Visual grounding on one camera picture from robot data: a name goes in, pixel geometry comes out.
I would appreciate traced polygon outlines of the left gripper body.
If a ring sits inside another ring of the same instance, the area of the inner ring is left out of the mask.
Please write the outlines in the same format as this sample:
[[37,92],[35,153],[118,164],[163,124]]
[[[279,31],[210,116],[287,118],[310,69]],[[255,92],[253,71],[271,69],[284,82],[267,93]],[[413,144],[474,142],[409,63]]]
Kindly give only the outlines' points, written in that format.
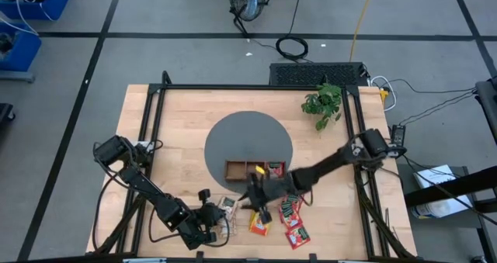
[[198,224],[204,226],[206,232],[210,232],[212,227],[217,226],[219,220],[226,217],[225,210],[212,202],[204,203],[199,209],[195,210],[195,214]]

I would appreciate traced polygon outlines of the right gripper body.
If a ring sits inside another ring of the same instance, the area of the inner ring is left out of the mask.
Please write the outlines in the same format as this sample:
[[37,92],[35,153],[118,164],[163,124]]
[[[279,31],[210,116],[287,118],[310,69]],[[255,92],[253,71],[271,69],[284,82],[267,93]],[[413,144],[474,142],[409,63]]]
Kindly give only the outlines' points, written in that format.
[[286,173],[282,178],[269,179],[267,181],[267,200],[272,202],[287,195],[298,196],[299,189],[296,186],[294,174]]

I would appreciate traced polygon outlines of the wooden three-compartment tea box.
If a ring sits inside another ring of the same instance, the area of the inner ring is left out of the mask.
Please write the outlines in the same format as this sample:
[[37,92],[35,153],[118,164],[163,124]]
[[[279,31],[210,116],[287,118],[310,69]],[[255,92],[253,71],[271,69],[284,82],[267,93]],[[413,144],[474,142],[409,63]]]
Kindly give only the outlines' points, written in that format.
[[[268,163],[278,161],[226,161],[224,170],[224,180],[226,182],[244,182],[249,179],[249,173],[256,173],[265,179],[275,179],[269,177]],[[265,175],[261,175],[255,170],[256,165],[263,167]]]

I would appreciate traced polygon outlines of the grey round mat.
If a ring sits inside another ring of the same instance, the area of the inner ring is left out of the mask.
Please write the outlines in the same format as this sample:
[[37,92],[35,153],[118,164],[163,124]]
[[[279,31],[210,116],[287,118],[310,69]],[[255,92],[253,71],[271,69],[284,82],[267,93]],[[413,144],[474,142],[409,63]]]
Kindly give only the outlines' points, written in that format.
[[214,180],[242,194],[247,182],[226,182],[226,161],[283,161],[290,166],[293,145],[283,125],[262,112],[242,111],[218,121],[207,135],[204,160]]

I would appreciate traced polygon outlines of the potted green plant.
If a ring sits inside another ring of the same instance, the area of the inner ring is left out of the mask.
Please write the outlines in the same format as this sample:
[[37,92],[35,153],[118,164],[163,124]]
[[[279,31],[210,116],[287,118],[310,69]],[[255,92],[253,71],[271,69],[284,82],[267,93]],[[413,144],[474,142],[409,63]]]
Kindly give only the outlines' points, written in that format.
[[342,89],[336,85],[323,83],[317,86],[316,93],[307,94],[301,104],[302,112],[314,116],[315,129],[323,131],[327,125],[341,118]]

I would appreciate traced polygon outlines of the black perforated computer case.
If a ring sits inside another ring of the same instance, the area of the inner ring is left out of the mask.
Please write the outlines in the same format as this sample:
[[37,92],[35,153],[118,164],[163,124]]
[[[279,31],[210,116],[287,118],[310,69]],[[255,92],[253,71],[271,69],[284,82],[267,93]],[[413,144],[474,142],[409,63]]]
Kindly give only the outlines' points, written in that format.
[[370,74],[361,62],[275,63],[269,67],[269,84],[311,86],[328,83],[336,86],[368,86]]

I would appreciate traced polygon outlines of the black power adapter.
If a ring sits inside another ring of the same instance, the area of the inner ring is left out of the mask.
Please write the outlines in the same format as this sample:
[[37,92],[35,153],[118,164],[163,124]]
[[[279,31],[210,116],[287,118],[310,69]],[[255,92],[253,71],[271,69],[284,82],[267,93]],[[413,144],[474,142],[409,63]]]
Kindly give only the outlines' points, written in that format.
[[398,156],[402,156],[407,152],[404,142],[405,126],[393,125],[391,128],[391,144],[393,145],[393,150],[398,153]]

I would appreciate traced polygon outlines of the white booklet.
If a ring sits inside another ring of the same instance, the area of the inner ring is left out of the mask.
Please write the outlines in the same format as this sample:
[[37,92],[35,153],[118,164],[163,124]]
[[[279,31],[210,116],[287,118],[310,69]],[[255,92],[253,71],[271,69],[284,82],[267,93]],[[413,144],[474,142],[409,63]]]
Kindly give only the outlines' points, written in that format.
[[[413,176],[421,189],[429,188],[434,184],[453,181],[457,178],[447,164],[419,171]],[[411,212],[418,219],[439,219],[472,207],[467,196],[458,196],[457,198],[459,201],[455,199],[442,199],[440,201],[413,206]]]

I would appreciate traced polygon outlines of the grey cart top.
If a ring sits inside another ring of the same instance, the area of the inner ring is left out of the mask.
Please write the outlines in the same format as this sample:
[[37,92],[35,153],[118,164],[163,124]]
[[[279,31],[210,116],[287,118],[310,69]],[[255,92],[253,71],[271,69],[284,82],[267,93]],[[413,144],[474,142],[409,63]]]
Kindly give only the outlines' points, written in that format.
[[471,228],[482,229],[485,220],[469,209],[464,209],[458,213],[450,214],[441,218],[418,218],[412,212],[407,195],[419,191],[421,188],[415,179],[414,172],[419,168],[412,169],[407,164],[399,164],[398,171],[401,177],[402,191],[405,196],[405,204],[408,208],[411,225],[426,224],[430,226],[442,226],[450,228]]

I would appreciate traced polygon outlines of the black bar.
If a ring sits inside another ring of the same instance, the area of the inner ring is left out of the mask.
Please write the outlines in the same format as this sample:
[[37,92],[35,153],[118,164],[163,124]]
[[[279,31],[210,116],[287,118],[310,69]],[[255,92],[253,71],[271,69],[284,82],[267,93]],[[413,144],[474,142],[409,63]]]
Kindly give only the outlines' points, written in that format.
[[453,181],[434,184],[407,195],[410,206],[427,204],[442,199],[455,199],[472,193],[492,189],[495,197],[477,201],[474,208],[481,213],[497,213],[497,165],[466,175],[462,173]]

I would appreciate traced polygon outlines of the black floor fan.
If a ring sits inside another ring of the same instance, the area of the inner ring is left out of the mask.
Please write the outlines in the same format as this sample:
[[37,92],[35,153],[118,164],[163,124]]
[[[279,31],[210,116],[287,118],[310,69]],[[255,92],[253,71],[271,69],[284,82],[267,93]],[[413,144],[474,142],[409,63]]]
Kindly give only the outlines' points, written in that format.
[[269,4],[269,0],[229,0],[229,3],[229,12],[234,16],[234,25],[244,38],[248,38],[249,35],[244,22],[251,22],[257,19],[264,7]]

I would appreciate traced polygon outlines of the black chair base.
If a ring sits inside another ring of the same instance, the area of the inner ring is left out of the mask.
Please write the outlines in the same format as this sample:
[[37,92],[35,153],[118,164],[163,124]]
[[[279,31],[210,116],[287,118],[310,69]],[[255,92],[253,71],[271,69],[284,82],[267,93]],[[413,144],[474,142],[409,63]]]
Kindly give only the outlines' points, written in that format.
[[13,112],[13,105],[9,103],[0,103],[0,125],[12,122],[16,118]]

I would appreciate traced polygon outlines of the blue plastic bin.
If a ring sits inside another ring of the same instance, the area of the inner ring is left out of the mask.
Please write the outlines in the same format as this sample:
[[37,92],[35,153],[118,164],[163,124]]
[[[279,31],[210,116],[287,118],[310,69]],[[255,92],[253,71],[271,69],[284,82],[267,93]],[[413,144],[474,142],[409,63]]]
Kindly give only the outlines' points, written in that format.
[[33,83],[30,66],[41,40],[26,24],[0,22],[0,80]]
[[0,12],[10,19],[58,20],[68,0],[44,0],[25,2],[24,0],[0,0]]

